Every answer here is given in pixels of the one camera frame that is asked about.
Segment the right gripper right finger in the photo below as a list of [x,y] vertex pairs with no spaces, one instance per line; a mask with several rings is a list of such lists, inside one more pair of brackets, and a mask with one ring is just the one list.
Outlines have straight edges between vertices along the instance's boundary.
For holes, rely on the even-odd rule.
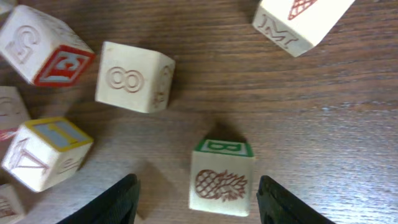
[[335,224],[268,175],[261,177],[256,196],[262,224]]

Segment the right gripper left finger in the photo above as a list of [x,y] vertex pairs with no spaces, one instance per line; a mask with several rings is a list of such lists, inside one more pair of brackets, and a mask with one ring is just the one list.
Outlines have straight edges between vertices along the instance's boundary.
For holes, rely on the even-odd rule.
[[128,174],[57,224],[130,224],[136,218],[141,182]]

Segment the yellow-edged block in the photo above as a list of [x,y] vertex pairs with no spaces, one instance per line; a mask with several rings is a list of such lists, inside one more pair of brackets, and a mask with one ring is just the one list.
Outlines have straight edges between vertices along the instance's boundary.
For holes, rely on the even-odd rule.
[[246,142],[204,139],[192,152],[189,209],[246,217],[255,157]]

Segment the sailboat block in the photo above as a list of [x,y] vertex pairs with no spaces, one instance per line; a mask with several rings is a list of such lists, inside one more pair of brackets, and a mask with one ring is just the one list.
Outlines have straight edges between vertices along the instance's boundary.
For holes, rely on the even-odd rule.
[[64,117],[23,122],[1,167],[34,192],[70,178],[81,166],[93,138]]

